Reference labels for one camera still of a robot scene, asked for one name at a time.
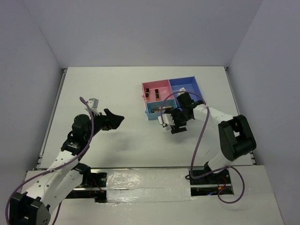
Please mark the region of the long brown eyeshadow palette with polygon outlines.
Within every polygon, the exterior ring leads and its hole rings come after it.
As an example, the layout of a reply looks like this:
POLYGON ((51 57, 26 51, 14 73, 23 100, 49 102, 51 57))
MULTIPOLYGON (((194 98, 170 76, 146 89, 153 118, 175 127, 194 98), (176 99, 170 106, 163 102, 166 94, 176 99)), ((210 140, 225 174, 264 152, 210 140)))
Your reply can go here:
POLYGON ((163 106, 163 107, 154 107, 154 108, 152 108, 151 109, 151 112, 152 113, 158 113, 158 112, 160 112, 160 111, 166 111, 166 110, 172 110, 172 109, 174 109, 174 107, 173 106, 163 106))

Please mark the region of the white pastel bottle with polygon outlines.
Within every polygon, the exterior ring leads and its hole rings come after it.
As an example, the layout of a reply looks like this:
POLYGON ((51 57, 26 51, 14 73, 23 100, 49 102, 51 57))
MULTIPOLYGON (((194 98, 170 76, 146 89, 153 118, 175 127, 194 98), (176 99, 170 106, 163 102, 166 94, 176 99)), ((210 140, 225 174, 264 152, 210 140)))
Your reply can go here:
POLYGON ((178 95, 181 95, 181 94, 183 94, 183 93, 185 93, 185 92, 186 92, 186 89, 185 89, 185 88, 180 88, 180 89, 179 89, 178 95))

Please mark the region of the black gold lipstick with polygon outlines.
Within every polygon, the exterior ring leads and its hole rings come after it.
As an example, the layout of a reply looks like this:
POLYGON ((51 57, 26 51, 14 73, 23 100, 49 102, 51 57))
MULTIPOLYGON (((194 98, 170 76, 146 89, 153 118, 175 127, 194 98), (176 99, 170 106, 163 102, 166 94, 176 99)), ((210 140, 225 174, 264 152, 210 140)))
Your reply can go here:
POLYGON ((155 89, 155 100, 160 101, 159 89, 155 89))
POLYGON ((149 88, 146 88, 144 96, 145 96, 145 100, 148 102, 149 98, 150 98, 150 89, 149 88))

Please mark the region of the white spray bottle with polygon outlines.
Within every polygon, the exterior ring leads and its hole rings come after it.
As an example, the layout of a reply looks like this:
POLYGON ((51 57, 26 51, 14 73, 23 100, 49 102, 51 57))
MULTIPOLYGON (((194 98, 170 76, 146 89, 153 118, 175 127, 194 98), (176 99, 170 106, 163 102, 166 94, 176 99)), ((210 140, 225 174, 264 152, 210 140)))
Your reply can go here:
POLYGON ((165 131, 171 131, 171 129, 172 129, 169 124, 163 124, 162 127, 165 131))

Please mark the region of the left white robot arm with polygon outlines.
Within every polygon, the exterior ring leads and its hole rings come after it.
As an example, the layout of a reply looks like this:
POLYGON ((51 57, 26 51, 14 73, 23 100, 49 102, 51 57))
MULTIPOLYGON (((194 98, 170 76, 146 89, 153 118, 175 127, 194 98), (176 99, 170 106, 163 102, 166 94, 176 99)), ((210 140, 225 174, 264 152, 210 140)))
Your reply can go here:
POLYGON ((80 185, 88 186, 92 181, 90 167, 80 163, 91 140, 100 130, 117 129, 124 116, 115 115, 108 109, 104 114, 77 115, 66 141, 51 164, 42 173, 26 180, 35 183, 19 193, 15 190, 6 205, 6 221, 9 225, 47 225, 53 211, 80 185))

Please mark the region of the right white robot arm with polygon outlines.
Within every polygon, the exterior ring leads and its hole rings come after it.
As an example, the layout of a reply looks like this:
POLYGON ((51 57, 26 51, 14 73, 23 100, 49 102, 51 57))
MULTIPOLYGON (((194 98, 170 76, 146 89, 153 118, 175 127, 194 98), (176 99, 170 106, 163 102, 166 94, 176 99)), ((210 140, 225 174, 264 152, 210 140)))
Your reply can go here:
POLYGON ((233 116, 207 105, 203 98, 194 101, 193 92, 179 90, 173 93, 179 103, 174 109, 161 110, 159 123, 171 128, 172 134, 186 131, 187 122, 199 120, 203 122, 196 147, 191 159, 189 176, 192 179, 202 177, 208 183, 215 183, 220 178, 220 172, 232 166, 233 161, 256 149, 257 144, 247 118, 239 114, 233 116), (207 126, 218 130, 220 143, 219 152, 204 165, 203 175, 194 175, 195 158, 207 126))

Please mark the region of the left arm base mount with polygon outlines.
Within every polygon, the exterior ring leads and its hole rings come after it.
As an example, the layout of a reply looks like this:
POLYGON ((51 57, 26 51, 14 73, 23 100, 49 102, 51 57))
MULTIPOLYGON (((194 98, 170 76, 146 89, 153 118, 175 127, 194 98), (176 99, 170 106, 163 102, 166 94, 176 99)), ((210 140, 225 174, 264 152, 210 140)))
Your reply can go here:
POLYGON ((66 199, 92 199, 96 203, 107 203, 106 172, 91 172, 86 180, 74 188, 66 199))

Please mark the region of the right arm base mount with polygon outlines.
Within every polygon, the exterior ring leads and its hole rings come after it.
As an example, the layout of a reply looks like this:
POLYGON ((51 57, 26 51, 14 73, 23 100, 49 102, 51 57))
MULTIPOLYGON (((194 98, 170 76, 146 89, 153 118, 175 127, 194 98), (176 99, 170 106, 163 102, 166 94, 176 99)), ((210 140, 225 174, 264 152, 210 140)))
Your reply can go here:
POLYGON ((223 170, 217 174, 213 173, 203 178, 190 178, 190 172, 185 176, 190 183, 192 196, 218 195, 218 192, 228 187, 221 192, 222 195, 233 195, 231 179, 228 170, 223 170))

